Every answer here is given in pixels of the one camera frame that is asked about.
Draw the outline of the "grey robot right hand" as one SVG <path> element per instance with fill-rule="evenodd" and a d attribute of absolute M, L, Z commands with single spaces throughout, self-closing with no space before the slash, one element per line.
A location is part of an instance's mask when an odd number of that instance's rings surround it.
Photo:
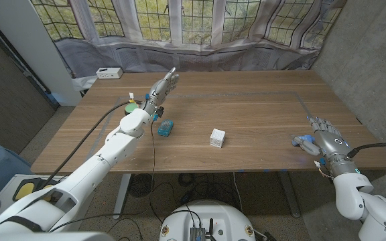
<path fill-rule="evenodd" d="M 330 173 L 334 177 L 345 173 L 359 173 L 355 162 L 347 157 L 352 148 L 342 138 L 339 130 L 324 118 L 308 117 L 307 120 L 314 131 L 314 142 L 293 135 L 292 144 L 299 145 L 313 156 L 321 155 L 330 165 Z"/>

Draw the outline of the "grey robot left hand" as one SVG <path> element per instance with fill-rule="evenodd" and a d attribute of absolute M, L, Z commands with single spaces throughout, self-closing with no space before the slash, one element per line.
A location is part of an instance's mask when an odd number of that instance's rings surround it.
<path fill-rule="evenodd" d="M 153 114 L 161 106 L 166 96 L 176 88 L 179 75 L 176 74 L 176 67 L 173 67 L 161 80 L 158 80 L 149 91 L 149 98 L 141 104 L 148 114 Z"/>

